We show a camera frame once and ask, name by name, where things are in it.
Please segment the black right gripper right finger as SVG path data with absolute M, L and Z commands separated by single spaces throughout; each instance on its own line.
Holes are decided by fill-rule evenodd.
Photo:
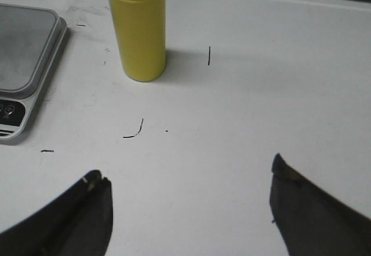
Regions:
M 270 207 L 289 255 L 370 255 L 370 219 L 290 167 L 272 163 Z

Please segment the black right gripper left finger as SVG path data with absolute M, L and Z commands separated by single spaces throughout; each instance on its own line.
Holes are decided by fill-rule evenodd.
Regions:
M 92 170 L 2 232 L 1 255 L 105 255 L 112 228 L 111 181 Z

